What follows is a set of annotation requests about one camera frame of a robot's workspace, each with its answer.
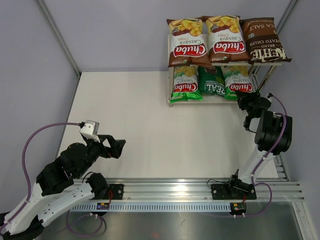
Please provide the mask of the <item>green Chuba bag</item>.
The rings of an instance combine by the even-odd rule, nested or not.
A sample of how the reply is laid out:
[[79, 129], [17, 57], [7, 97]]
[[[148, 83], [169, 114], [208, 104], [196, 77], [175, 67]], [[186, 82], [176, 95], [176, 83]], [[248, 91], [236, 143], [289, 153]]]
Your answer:
[[176, 102], [202, 101], [199, 90], [198, 66], [179, 66], [174, 68], [171, 104]]
[[236, 100], [236, 91], [253, 93], [254, 84], [249, 77], [248, 67], [245, 65], [223, 65], [220, 67], [225, 83], [225, 98]]

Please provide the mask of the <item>dark green Real chips bag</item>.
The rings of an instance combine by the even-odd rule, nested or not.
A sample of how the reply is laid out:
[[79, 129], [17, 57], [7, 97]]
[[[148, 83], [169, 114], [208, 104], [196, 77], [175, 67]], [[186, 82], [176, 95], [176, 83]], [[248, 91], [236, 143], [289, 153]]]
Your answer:
[[225, 78], [220, 66], [198, 67], [198, 88], [202, 95], [225, 97]]

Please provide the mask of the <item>brown Kettle chips bag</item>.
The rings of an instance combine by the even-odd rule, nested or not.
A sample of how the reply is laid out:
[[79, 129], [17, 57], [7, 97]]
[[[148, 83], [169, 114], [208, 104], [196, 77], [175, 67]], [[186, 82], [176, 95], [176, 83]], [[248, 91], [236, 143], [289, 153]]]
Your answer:
[[273, 17], [241, 19], [240, 27], [251, 63], [290, 62]]

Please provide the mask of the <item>brown Chuba bag back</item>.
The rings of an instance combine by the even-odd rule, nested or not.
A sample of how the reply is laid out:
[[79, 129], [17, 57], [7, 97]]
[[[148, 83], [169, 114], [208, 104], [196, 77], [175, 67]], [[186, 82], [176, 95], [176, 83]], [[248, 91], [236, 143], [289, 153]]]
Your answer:
[[247, 62], [250, 55], [236, 15], [204, 16], [208, 29], [208, 55], [211, 63]]

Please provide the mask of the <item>brown chuba bag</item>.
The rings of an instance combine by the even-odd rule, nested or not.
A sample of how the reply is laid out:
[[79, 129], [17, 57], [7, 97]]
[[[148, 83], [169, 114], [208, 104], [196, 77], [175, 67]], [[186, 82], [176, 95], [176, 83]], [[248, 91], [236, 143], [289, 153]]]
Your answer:
[[170, 31], [168, 67], [211, 65], [203, 35], [204, 18], [167, 19]]
[[208, 55], [211, 63], [247, 62], [250, 55], [236, 15], [204, 16], [208, 29]]

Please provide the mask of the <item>brown Chuba bag front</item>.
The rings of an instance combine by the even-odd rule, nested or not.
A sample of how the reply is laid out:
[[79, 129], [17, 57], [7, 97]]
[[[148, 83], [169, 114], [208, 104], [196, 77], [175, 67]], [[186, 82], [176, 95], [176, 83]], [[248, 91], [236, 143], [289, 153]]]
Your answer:
[[167, 19], [170, 31], [168, 67], [211, 65], [203, 35], [204, 18]]

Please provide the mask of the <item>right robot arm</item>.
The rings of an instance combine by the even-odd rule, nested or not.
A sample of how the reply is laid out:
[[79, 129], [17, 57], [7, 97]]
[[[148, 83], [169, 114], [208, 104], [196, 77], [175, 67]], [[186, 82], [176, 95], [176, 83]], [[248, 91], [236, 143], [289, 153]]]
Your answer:
[[247, 112], [244, 128], [255, 133], [255, 148], [247, 162], [233, 174], [227, 183], [232, 199], [255, 200], [255, 183], [264, 167], [292, 143], [293, 118], [274, 94], [262, 97], [258, 92], [237, 90], [237, 103]]

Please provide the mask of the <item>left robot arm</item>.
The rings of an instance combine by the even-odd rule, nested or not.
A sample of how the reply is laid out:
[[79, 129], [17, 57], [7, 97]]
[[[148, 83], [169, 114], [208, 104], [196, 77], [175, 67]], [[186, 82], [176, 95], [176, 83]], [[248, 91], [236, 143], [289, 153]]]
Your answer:
[[61, 195], [98, 158], [118, 159], [121, 156], [126, 144], [124, 139], [116, 140], [111, 135], [99, 135], [98, 139], [69, 145], [44, 167], [26, 198], [11, 212], [0, 215], [0, 228], [5, 229], [3, 239], [33, 240], [53, 220], [81, 202], [112, 196], [105, 177], [96, 172], [74, 190]]

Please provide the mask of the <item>white two-tier shelf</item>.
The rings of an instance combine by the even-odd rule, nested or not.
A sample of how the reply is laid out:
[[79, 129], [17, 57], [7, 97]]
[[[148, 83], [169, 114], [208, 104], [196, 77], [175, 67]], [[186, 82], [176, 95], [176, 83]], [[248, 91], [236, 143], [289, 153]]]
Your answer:
[[[246, 66], [248, 69], [249, 77], [253, 80], [254, 89], [257, 91], [262, 90], [264, 85], [269, 80], [271, 74], [276, 69], [276, 67], [281, 66], [284, 62], [266, 62], [260, 63], [255, 62], [254, 64], [250, 64], [246, 61], [239, 61], [239, 62], [229, 62], [229, 63], [212, 63], [213, 66]], [[264, 77], [262, 78], [261, 83], [258, 83], [258, 71], [262, 67], [269, 67], [267, 72], [265, 73]], [[178, 101], [174, 103], [170, 103], [172, 91], [174, 88], [174, 68], [168, 68], [168, 78], [167, 78], [167, 103], [170, 107], [175, 104], [236, 104], [235, 100], [228, 100], [221, 96], [216, 95], [205, 95], [202, 101]]]

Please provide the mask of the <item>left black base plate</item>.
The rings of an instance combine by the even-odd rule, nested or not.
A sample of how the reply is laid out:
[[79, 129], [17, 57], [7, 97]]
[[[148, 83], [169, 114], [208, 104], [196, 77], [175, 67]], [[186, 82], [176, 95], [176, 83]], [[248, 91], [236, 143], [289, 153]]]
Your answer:
[[124, 184], [113, 183], [109, 185], [106, 193], [99, 200], [122, 200], [124, 195]]

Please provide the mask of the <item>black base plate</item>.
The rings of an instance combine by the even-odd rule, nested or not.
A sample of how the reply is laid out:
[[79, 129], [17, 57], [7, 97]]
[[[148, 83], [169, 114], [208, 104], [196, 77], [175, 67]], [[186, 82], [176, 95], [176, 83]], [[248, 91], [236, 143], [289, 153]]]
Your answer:
[[244, 184], [244, 187], [230, 186], [229, 184], [212, 184], [211, 194], [213, 200], [256, 200], [257, 194], [252, 184]]
[[113, 183], [109, 185], [106, 193], [99, 200], [122, 200], [124, 195], [124, 184]]

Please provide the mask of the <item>aluminium mounting rail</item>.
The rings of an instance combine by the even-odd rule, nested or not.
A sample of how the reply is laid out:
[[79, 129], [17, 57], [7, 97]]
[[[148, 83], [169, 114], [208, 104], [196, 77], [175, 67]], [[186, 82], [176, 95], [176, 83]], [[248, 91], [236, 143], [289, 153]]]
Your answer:
[[304, 202], [301, 186], [285, 178], [260, 178], [256, 200], [213, 200], [207, 178], [108, 178], [107, 183], [123, 184], [122, 200], [111, 200], [113, 212], [214, 212], [228, 211], [230, 203]]

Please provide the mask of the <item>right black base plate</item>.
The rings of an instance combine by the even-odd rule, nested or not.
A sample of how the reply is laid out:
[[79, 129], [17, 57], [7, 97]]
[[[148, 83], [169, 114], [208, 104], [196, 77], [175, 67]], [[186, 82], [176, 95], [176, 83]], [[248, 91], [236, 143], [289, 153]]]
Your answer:
[[213, 200], [256, 200], [257, 194], [252, 184], [244, 184], [244, 187], [230, 186], [229, 184], [212, 184], [211, 194]]

